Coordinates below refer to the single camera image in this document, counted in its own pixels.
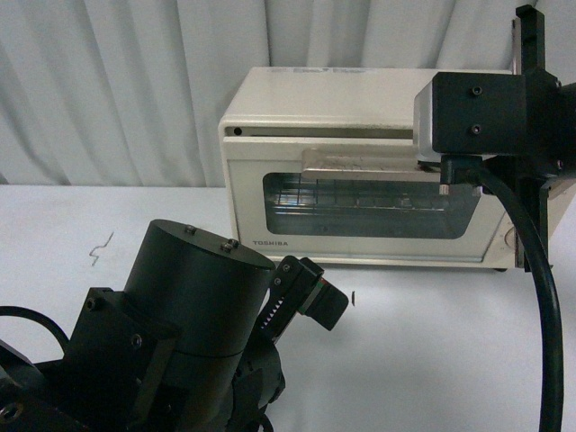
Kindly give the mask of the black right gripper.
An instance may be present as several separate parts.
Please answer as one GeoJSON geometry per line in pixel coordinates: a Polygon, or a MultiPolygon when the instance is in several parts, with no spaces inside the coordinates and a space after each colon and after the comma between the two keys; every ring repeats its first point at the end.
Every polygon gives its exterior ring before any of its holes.
{"type": "Polygon", "coordinates": [[[534,223],[544,249],[550,237],[548,201],[575,184],[575,84],[545,69],[545,16],[532,5],[512,21],[512,71],[526,85],[526,137],[514,156],[488,160],[534,223]]]}

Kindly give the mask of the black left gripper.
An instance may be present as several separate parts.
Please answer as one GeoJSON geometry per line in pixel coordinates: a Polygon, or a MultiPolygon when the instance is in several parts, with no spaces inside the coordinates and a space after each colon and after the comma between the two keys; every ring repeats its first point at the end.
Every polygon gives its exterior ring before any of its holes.
{"type": "Polygon", "coordinates": [[[269,298],[256,318],[233,380],[233,429],[272,431],[268,405],[285,389],[284,373],[275,347],[296,314],[332,330],[349,300],[323,278],[324,270],[308,258],[287,256],[276,268],[269,298]]]}

